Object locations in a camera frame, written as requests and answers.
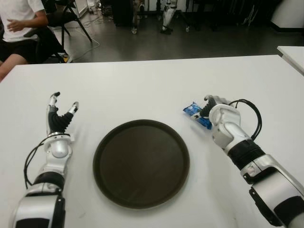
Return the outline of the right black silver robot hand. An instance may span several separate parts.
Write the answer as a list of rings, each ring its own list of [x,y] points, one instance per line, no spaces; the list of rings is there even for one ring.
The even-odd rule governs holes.
[[[207,95],[204,97],[204,101],[206,102],[206,105],[199,111],[196,112],[194,115],[192,115],[192,119],[197,120],[199,118],[209,118],[209,113],[211,109],[219,104],[225,104],[228,105],[230,103],[229,100],[219,97],[217,95]]]

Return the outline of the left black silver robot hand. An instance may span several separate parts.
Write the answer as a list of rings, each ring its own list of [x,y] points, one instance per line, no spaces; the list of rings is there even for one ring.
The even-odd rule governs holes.
[[[67,127],[72,121],[75,113],[79,109],[79,102],[74,102],[72,107],[64,114],[59,116],[57,114],[58,108],[56,107],[57,98],[60,92],[55,92],[50,96],[49,104],[46,111],[46,127],[47,135],[54,133],[65,133]]]

